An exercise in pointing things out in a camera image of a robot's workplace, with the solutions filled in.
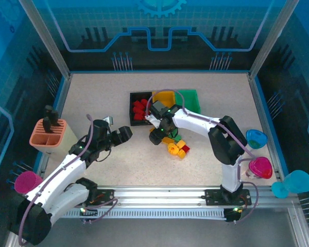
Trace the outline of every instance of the glass wall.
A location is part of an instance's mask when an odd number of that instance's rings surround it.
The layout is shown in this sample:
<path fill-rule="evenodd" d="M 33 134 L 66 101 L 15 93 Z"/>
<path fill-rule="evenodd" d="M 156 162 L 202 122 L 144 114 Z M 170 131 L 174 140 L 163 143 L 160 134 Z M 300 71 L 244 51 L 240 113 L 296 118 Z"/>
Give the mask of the glass wall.
<path fill-rule="evenodd" d="M 36 0 L 71 70 L 249 69 L 284 0 Z"/>
<path fill-rule="evenodd" d="M 298 3 L 258 77 L 288 172 L 309 174 L 309 0 Z"/>
<path fill-rule="evenodd" d="M 29 145 L 46 104 L 53 105 L 61 75 L 16 0 L 0 1 L 0 246 L 7 236 L 8 201 L 19 173 L 32 170 Z"/>

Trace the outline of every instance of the enclosure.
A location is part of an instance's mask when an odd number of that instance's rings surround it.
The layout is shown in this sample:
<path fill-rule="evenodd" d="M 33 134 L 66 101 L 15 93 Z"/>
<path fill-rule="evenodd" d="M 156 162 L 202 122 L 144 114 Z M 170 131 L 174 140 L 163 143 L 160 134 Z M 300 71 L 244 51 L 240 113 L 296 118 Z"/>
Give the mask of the enclosure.
<path fill-rule="evenodd" d="M 309 174 L 309 0 L 0 1 L 0 246 L 19 246 L 7 230 L 8 204 L 23 167 L 45 178 L 60 164 L 29 144 L 46 105 L 81 138 L 86 114 L 112 116 L 114 130 L 130 126 L 130 93 L 161 89 L 195 89 L 202 115 L 228 115 L 243 134 L 257 129 L 268 136 L 254 154 L 269 158 L 274 174 L 256 180 L 259 203 L 249 222 L 189 216 L 206 210 L 200 196 L 222 180 L 208 139 L 181 130 L 191 150 L 175 160 L 149 141 L 151 126 L 132 126 L 130 141 L 83 174 L 114 189 L 117 212 L 129 215 L 83 228 L 66 214 L 39 246 L 174 246 L 176 239 L 177 246 L 241 246 L 266 229 L 265 239 L 247 243 L 309 246 L 309 192 L 287 199 L 271 192 L 292 171 Z M 243 181 L 253 181 L 246 170 Z M 254 199 L 255 189 L 246 187 Z M 173 216 L 161 215 L 170 210 Z M 176 227 L 181 221 L 185 226 Z M 122 234 L 131 224 L 136 228 Z M 145 240 L 135 240 L 138 231 Z"/>

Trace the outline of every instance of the light blue cup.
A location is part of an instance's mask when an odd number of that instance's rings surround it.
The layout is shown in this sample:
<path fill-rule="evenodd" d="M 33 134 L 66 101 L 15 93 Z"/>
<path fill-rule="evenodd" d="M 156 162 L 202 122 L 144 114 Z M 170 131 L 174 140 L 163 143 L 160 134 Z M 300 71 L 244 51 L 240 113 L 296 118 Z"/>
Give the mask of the light blue cup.
<path fill-rule="evenodd" d="M 286 198 L 288 193 L 305 193 L 309 191 L 309 174 L 295 170 L 287 175 L 283 182 L 275 182 L 271 186 L 273 194 L 278 198 Z"/>

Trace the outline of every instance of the yellow block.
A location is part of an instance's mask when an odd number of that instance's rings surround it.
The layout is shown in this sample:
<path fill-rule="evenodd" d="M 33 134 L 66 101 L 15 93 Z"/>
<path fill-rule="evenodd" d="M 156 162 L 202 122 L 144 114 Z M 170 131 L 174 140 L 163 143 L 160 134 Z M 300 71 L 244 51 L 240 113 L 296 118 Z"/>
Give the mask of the yellow block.
<path fill-rule="evenodd" d="M 168 144 L 168 151 L 171 155 L 177 155 L 179 148 L 174 143 L 170 143 Z"/>
<path fill-rule="evenodd" d="M 161 140 L 163 143 L 165 144 L 170 144 L 170 143 L 174 143 L 174 140 L 173 139 L 170 139 L 168 137 L 164 137 L 162 140 Z"/>
<path fill-rule="evenodd" d="M 157 100 L 162 102 L 162 104 L 168 108 L 171 108 L 174 104 L 176 104 L 175 93 L 172 91 L 163 91 L 158 93 L 152 98 L 153 102 L 156 102 Z"/>
<path fill-rule="evenodd" d="M 184 152 L 183 149 L 181 149 L 178 153 L 177 156 L 180 157 L 181 159 L 183 159 L 185 157 L 186 153 Z"/>
<path fill-rule="evenodd" d="M 180 140 L 178 143 L 176 143 L 176 146 L 177 146 L 179 149 L 183 148 L 184 145 L 185 145 L 185 141 L 183 141 L 183 140 Z"/>

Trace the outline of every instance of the magenta cup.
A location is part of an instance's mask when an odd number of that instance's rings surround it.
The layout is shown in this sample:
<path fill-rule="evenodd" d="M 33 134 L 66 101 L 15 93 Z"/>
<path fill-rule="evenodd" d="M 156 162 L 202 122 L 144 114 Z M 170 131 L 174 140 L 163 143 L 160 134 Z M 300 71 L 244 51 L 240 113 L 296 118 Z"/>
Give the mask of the magenta cup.
<path fill-rule="evenodd" d="M 33 171 L 25 171 L 15 181 L 15 190 L 26 194 L 42 183 L 42 178 Z"/>

